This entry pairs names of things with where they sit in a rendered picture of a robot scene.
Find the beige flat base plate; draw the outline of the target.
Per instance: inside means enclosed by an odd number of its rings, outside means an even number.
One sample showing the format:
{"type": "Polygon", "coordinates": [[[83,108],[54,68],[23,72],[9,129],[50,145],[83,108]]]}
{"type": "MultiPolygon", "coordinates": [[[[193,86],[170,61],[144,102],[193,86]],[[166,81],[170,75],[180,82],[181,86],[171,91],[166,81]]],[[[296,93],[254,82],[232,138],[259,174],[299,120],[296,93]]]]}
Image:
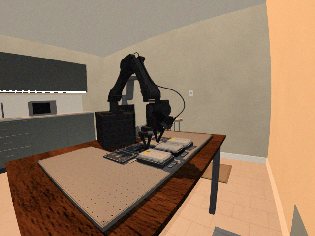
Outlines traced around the beige flat base plate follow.
{"type": "MultiPolygon", "coordinates": [[[[162,137],[192,139],[194,149],[174,157],[172,168],[118,163],[103,156],[110,153],[86,147],[37,161],[56,186],[103,232],[132,210],[185,162],[213,135],[164,131],[162,137]]],[[[171,162],[171,163],[172,163],[171,162]]],[[[170,164],[171,164],[170,163],[170,164]]]]}

